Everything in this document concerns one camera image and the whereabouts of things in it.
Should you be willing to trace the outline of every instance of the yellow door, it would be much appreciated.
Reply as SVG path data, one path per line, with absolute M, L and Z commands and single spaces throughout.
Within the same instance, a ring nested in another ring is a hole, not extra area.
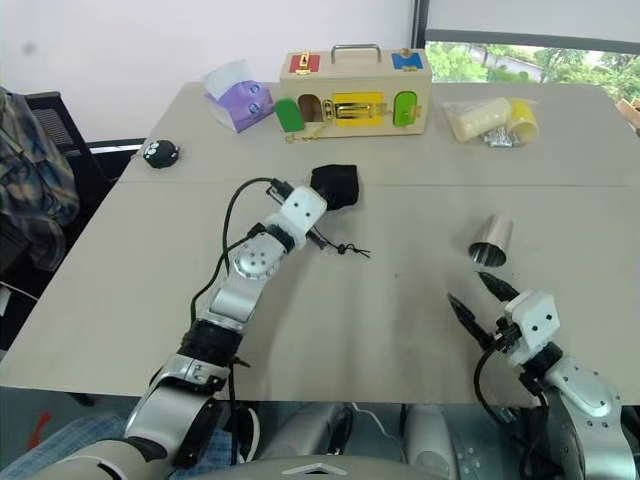
M 333 104 L 338 127 L 382 125 L 382 92 L 334 93 Z

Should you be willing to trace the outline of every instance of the green door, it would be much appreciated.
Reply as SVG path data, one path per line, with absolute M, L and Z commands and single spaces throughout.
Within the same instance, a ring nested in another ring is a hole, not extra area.
M 396 127 L 413 125 L 416 121 L 418 95 L 416 92 L 400 92 L 393 102 L 393 124 Z
M 304 130 L 304 120 L 296 102 L 290 98 L 281 98 L 274 106 L 280 125 L 285 132 L 300 132 Z

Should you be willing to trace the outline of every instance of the plaid shirt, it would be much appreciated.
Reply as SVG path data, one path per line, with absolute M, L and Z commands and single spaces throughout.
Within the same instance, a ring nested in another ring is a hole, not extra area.
M 61 226 L 78 210 L 67 159 L 25 98 L 0 87 L 0 212 L 29 240 L 38 268 L 58 268 L 66 249 Z

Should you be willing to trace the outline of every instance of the metal handle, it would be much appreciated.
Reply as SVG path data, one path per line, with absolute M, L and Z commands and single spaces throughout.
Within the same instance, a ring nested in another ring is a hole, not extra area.
M 374 49 L 378 55 L 378 63 L 382 61 L 382 52 L 375 43 L 352 43 L 348 45 L 334 45 L 331 49 L 331 63 L 336 63 L 336 50 L 364 50 Z

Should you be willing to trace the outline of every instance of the yellow cup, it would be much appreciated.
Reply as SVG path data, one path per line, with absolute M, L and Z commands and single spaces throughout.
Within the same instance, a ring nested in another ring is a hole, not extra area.
M 524 143 L 531 142 L 538 135 L 538 123 L 531 111 L 529 100 L 524 98 L 510 98 L 511 116 L 507 121 L 509 130 L 518 134 Z

